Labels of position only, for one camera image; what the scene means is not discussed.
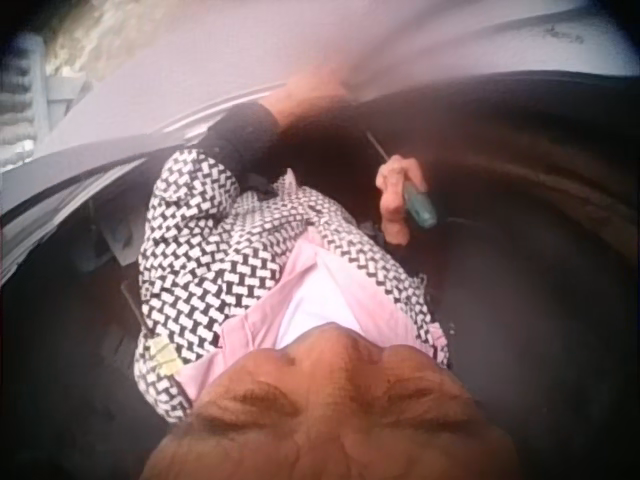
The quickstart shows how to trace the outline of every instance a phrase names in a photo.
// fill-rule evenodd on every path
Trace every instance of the pink shirt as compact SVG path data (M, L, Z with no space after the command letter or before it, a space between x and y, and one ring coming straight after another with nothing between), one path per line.
M409 317L398 310L375 282L345 259L327 251L315 229L309 228L293 248L280 282L245 313L224 322L221 348L185 365L176 374L192 401L245 354L258 348L275 348L287 307L305 274L315 267L332 277L367 339L381 347L411 345L433 355L432 348L416 338L416 328ZM436 348L446 345L439 324L429 324L429 329Z

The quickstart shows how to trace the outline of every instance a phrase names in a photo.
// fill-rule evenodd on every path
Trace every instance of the black sleeve cuff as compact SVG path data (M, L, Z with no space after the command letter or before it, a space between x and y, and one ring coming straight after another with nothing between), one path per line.
M195 148L224 165L240 181L277 136L278 121L265 106L242 103L211 125Z

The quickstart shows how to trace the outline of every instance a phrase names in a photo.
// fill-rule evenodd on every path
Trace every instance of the hand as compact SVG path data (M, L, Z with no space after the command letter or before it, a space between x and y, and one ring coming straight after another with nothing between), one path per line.
M260 103L276 117L281 128L297 119L321 113L348 99L337 68L321 67L292 78Z
M376 176L376 187L382 191L380 215L382 233L388 243L409 243L409 227L405 222L404 182L409 181L421 192L427 191L420 164L415 158L394 155L382 165Z

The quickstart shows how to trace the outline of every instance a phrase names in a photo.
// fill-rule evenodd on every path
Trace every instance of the patterned jacket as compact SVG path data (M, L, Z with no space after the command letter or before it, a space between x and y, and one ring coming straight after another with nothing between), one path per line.
M434 345L423 282L410 278L340 205L299 187L291 171L273 185L272 198L241 191L239 180L276 132L263 107L235 107L198 145L175 153L155 185L139 257L148 328L138 340L134 376L147 401L170 422L181 420L190 403L175 379L157 368L150 340L168 338L184 364L221 348L221 325L276 285L311 225L328 250L375 281L411 319L420 341ZM446 348L434 352L446 366Z

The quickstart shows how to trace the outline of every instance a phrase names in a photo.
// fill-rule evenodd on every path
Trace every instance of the screwdriver handle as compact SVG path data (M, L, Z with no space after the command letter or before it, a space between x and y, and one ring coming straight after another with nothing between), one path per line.
M405 182L404 202L406 208L422 228L431 228L438 223L436 210L426 193L420 192L412 183Z

